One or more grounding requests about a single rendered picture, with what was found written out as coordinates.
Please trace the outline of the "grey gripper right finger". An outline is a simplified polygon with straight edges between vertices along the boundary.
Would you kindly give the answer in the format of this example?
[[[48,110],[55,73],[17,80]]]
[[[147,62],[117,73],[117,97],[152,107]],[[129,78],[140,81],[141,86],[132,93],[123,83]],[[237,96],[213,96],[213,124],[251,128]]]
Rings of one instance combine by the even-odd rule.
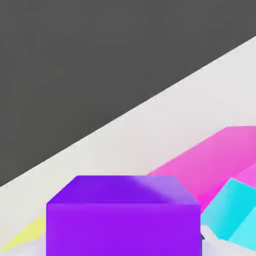
[[[202,256],[256,256],[256,251],[219,239],[207,225],[200,226]]]

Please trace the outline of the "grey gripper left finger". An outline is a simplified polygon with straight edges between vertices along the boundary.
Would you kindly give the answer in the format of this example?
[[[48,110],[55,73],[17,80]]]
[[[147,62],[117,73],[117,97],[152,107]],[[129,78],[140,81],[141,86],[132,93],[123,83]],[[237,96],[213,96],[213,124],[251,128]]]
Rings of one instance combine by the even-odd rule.
[[[0,252],[0,256],[46,256],[46,233],[38,239]]]

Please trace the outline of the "small purple cube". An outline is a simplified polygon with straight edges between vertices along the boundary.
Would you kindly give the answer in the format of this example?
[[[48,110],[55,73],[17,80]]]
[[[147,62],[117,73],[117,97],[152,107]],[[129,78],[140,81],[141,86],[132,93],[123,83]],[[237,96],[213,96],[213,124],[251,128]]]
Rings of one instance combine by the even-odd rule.
[[[201,207],[171,175],[78,175],[46,204],[46,256],[202,256]]]

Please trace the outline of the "small cyan cube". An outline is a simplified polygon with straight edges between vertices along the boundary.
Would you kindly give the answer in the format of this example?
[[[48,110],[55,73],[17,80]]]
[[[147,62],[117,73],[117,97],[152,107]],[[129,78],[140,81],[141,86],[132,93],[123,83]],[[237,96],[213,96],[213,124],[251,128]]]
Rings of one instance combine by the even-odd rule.
[[[222,240],[256,252],[256,189],[231,178],[201,215]]]

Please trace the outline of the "large yellow box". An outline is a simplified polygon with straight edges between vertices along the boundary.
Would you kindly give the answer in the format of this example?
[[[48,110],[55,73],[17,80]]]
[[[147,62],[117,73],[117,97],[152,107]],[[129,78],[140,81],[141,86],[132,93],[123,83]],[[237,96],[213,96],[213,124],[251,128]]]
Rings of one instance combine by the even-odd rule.
[[[1,252],[39,239],[45,232],[46,216],[42,216],[29,225],[25,226],[7,245],[3,247]]]

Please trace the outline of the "large pink box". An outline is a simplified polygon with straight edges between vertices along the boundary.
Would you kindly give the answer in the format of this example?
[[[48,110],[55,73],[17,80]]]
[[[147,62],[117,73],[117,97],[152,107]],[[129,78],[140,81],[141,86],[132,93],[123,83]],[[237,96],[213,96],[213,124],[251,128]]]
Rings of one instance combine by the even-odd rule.
[[[148,175],[175,177],[197,200],[202,213],[230,178],[256,162],[256,126],[227,126],[159,166]]]

